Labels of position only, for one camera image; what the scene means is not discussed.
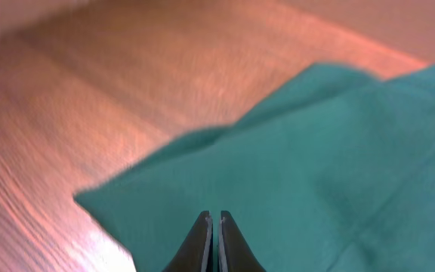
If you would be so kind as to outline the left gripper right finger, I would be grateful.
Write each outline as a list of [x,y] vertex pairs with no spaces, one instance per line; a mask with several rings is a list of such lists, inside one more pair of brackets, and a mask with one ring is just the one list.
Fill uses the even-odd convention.
[[218,269],[220,272],[265,271],[228,211],[221,211],[218,233]]

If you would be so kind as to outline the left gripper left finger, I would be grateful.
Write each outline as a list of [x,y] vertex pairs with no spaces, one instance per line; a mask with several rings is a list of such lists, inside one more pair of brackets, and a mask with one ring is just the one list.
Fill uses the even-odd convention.
[[203,211],[191,227],[185,240],[164,272],[213,271],[213,221],[209,211]]

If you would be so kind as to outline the dark green skirt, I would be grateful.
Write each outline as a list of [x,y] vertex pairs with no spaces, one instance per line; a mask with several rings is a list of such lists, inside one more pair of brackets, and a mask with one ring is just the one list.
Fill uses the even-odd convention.
[[387,81],[312,65],[75,201],[139,271],[204,210],[229,211],[268,271],[435,271],[435,65]]

